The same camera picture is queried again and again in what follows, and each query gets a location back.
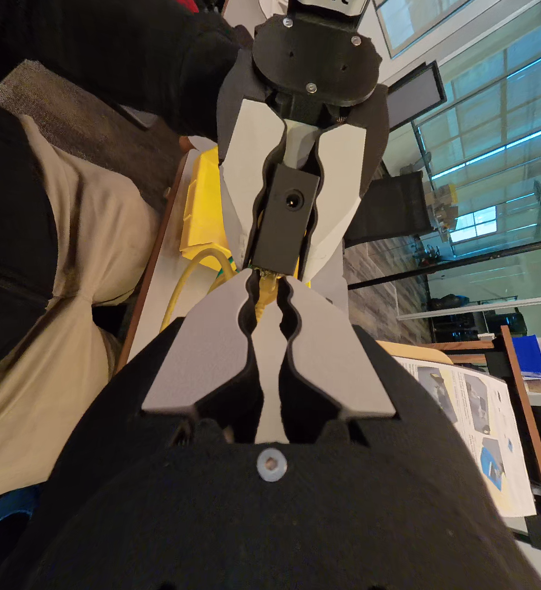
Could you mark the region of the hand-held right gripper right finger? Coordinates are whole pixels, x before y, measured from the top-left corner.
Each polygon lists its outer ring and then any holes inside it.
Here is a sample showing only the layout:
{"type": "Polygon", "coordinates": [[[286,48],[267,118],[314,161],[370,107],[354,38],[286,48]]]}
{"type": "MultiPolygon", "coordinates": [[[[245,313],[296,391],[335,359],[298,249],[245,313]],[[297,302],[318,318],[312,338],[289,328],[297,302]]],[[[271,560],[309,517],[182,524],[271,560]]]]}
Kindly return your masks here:
{"type": "Polygon", "coordinates": [[[394,417],[394,405],[344,313],[296,278],[283,277],[277,285],[286,339],[280,414],[289,443],[314,443],[336,419],[394,417]]]}

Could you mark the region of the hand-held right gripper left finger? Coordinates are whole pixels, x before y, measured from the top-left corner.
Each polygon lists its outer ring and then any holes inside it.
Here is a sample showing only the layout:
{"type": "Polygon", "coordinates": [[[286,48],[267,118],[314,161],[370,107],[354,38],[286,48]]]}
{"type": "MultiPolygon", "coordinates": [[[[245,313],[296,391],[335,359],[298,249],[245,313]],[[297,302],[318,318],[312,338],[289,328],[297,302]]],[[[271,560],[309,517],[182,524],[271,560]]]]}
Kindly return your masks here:
{"type": "Polygon", "coordinates": [[[183,319],[141,409],[213,419],[237,443],[253,443],[264,394],[252,334],[259,273],[239,272],[183,319]]]}

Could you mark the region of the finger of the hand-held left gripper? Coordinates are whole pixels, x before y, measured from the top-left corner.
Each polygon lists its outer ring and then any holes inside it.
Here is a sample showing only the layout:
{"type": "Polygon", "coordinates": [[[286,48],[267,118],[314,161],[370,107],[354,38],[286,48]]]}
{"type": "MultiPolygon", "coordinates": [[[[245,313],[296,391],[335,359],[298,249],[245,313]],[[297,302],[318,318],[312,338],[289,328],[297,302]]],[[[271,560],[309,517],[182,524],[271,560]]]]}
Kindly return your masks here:
{"type": "Polygon", "coordinates": [[[321,188],[300,281],[311,281],[332,257],[358,208],[366,131],[349,124],[323,132],[316,142],[321,188]]]}
{"type": "Polygon", "coordinates": [[[284,121],[264,102],[244,99],[220,164],[225,237],[237,269],[249,263],[267,174],[284,152],[284,121]]]}

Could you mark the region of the yellow plastic bin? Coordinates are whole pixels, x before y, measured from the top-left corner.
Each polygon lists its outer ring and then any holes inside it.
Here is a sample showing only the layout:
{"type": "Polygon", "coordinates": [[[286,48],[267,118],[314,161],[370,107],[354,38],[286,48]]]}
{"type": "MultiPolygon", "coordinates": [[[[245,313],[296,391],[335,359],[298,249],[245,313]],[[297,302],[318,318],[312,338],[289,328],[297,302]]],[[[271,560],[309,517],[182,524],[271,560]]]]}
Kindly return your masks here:
{"type": "Polygon", "coordinates": [[[179,252],[192,260],[202,250],[215,248],[233,262],[225,235],[218,148],[202,152],[193,164],[186,195],[179,252]]]}

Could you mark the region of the black network switch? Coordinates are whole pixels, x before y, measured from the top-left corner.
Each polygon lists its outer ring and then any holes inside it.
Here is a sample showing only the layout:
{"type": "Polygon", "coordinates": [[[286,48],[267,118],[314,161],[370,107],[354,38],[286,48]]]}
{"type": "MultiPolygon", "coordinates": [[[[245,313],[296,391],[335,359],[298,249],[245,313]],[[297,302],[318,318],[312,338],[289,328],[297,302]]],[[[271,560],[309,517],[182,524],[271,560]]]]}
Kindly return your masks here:
{"type": "Polygon", "coordinates": [[[296,276],[302,266],[306,234],[320,176],[276,165],[254,232],[248,263],[261,271],[296,276]]]}

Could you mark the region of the black office chair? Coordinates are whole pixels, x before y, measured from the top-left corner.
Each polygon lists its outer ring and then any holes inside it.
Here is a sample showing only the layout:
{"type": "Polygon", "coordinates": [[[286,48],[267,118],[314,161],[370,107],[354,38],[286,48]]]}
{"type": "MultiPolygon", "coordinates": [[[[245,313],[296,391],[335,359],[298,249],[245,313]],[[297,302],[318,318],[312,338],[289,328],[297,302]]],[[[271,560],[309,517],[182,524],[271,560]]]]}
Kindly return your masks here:
{"type": "Polygon", "coordinates": [[[345,249],[368,242],[434,231],[422,172],[372,180],[345,232],[345,249]]]}

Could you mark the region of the pale yellow board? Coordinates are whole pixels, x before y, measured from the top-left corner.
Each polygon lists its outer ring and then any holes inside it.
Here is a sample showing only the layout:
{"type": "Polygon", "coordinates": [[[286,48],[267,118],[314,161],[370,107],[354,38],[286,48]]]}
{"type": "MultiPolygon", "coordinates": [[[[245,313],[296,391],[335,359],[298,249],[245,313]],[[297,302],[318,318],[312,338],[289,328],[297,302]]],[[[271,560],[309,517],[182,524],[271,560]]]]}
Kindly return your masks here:
{"type": "Polygon", "coordinates": [[[402,343],[392,343],[377,340],[380,345],[392,357],[411,359],[416,362],[431,362],[444,365],[453,365],[451,358],[443,351],[431,348],[429,346],[409,345],[402,343]]]}

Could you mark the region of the dark framed screen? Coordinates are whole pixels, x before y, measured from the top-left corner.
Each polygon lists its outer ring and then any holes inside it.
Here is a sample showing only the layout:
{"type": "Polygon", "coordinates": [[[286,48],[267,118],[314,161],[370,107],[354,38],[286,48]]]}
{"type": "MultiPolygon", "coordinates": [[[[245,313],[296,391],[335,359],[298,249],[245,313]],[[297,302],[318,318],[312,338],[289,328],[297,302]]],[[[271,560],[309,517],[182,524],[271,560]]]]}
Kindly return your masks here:
{"type": "Polygon", "coordinates": [[[422,63],[388,89],[387,107],[393,132],[447,101],[437,61],[422,63]]]}

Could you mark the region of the person's legs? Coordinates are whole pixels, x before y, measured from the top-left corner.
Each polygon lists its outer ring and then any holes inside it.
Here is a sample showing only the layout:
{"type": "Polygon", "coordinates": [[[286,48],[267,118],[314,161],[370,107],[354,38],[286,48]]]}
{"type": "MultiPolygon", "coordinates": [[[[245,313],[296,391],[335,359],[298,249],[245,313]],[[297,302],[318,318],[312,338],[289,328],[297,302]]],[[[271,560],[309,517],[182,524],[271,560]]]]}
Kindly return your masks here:
{"type": "Polygon", "coordinates": [[[16,117],[41,166],[58,258],[45,315],[0,361],[0,496],[48,479],[112,378],[116,344],[92,309],[133,293],[158,229],[130,179],[62,151],[32,118],[16,117]]]}

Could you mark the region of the printed instruction sheet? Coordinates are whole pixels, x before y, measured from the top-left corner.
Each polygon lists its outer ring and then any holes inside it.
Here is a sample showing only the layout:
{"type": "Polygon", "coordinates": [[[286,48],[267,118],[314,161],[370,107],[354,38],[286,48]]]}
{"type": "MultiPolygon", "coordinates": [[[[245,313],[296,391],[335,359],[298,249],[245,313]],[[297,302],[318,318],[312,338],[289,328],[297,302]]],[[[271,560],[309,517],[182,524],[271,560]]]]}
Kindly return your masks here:
{"type": "Polygon", "coordinates": [[[537,513],[515,413],[502,380],[460,365],[396,356],[454,425],[499,514],[537,513]]]}

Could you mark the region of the large glass window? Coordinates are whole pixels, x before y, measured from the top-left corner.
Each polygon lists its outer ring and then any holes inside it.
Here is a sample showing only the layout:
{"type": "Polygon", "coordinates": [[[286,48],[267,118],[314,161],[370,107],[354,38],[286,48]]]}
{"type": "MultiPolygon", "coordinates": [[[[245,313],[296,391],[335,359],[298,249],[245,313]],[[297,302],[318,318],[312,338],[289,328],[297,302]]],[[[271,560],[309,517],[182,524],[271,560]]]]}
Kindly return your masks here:
{"type": "Polygon", "coordinates": [[[424,175],[424,246],[459,260],[541,240],[541,1],[440,73],[447,101],[393,132],[384,156],[392,175],[424,175]]]}

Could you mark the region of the blue box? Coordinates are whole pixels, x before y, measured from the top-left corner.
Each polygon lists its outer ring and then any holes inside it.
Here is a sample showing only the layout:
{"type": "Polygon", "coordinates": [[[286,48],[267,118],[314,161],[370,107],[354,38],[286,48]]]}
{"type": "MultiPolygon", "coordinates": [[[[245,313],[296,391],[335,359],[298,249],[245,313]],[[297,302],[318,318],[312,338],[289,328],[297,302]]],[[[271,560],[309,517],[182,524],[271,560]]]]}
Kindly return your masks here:
{"type": "Polygon", "coordinates": [[[541,350],[537,336],[519,336],[512,344],[524,378],[541,379],[541,350]]]}

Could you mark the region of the wooden edged side table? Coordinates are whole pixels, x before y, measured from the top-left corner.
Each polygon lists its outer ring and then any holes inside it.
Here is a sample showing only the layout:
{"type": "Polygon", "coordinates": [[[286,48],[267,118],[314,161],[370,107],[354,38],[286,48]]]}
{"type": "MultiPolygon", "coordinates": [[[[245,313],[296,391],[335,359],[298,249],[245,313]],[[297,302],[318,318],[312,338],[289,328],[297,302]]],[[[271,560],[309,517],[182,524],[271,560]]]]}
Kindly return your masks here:
{"type": "Polygon", "coordinates": [[[541,550],[541,437],[509,328],[501,327],[500,336],[488,342],[430,343],[423,347],[442,351],[457,362],[465,360],[466,356],[484,357],[489,373],[506,382],[535,501],[536,514],[525,518],[526,524],[532,525],[527,539],[534,548],[541,550]]]}

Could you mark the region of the person's black jacket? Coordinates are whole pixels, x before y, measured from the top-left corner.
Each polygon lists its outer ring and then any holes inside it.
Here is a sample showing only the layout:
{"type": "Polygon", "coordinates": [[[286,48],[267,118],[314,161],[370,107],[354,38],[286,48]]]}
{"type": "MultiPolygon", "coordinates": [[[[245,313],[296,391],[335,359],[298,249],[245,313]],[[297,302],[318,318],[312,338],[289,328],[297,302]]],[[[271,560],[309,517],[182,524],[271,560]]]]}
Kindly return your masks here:
{"type": "Polygon", "coordinates": [[[40,163],[19,119],[0,107],[0,361],[45,315],[57,258],[40,163]]]}

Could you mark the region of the blue plastic bin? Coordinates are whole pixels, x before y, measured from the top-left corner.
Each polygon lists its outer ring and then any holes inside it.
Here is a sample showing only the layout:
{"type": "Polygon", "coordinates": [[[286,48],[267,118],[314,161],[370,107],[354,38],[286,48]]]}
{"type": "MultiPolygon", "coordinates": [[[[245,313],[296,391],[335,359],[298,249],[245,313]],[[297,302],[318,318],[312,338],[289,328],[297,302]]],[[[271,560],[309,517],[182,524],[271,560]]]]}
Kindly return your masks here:
{"type": "Polygon", "coordinates": [[[0,522],[15,515],[24,515],[31,519],[38,507],[42,488],[42,484],[36,484],[1,495],[0,522]]]}

